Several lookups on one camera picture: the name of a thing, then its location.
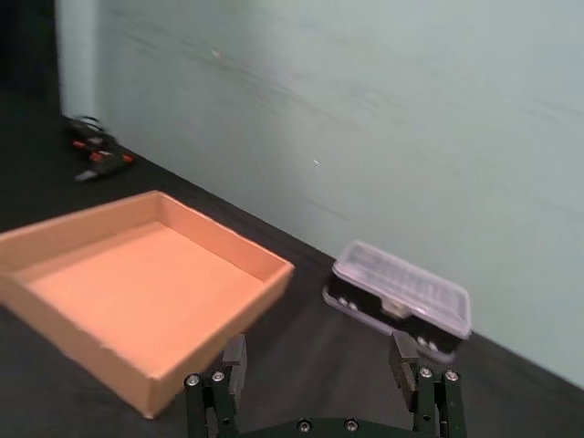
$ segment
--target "clear plastic lid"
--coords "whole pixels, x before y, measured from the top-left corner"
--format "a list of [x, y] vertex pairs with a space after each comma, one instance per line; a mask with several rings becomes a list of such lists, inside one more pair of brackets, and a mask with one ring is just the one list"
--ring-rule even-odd
[[343, 280], [380, 297], [394, 318], [416, 315], [466, 339], [471, 332], [468, 292], [380, 249], [353, 242], [333, 266]]

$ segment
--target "white wall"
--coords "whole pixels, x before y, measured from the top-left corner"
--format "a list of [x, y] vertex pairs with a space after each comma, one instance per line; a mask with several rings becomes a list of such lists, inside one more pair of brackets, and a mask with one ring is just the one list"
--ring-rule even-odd
[[69, 117], [96, 115], [97, 0], [57, 0], [57, 42], [61, 112]]
[[336, 255], [452, 279], [584, 386], [584, 3], [100, 2], [129, 147]]

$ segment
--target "screw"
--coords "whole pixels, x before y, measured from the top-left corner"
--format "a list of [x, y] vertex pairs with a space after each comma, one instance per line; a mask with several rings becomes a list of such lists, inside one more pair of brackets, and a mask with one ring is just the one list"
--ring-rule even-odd
[[187, 377], [186, 384], [189, 386], [196, 386], [199, 384], [200, 380], [201, 379], [199, 379], [199, 376], [197, 376], [196, 374], [191, 374], [189, 377]]
[[345, 420], [345, 429], [347, 429], [349, 432], [355, 432], [357, 429], [359, 429], [359, 423], [357, 420], [349, 418]]
[[430, 379], [432, 377], [432, 372], [427, 368], [420, 368], [420, 375], [425, 379]]
[[446, 379], [447, 379], [447, 380], [449, 380], [449, 381], [457, 381], [457, 380], [458, 380], [458, 374], [457, 374], [457, 373], [455, 373], [455, 372], [454, 372], [454, 371], [452, 371], [452, 370], [448, 370], [448, 371], [447, 371], [447, 372], [444, 374], [444, 376], [446, 376]]
[[312, 424], [308, 420], [300, 420], [297, 424], [297, 428], [302, 433], [310, 432], [312, 429]]
[[213, 381], [222, 381], [225, 378], [225, 375], [221, 371], [216, 371], [213, 373]]

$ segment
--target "black tabletop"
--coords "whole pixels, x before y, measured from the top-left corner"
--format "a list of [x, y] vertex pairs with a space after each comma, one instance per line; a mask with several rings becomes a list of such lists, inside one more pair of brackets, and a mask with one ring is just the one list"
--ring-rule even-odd
[[[285, 296], [247, 332], [243, 432], [303, 416], [410, 427], [387, 338], [321, 299], [330, 257], [145, 160], [108, 180], [75, 184], [85, 163], [69, 153], [54, 118], [14, 97], [0, 100], [0, 116], [11, 127], [0, 130], [0, 231], [158, 189], [296, 266]], [[582, 392], [495, 343], [473, 335], [453, 367], [463, 376], [469, 437], [584, 436]], [[0, 308], [0, 436], [185, 437], [183, 396], [145, 420]]]

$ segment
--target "open cardboard tray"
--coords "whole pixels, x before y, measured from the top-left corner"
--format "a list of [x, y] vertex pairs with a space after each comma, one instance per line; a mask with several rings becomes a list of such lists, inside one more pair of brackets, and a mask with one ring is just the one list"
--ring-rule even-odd
[[158, 192], [0, 235], [0, 303], [148, 418], [293, 269]]

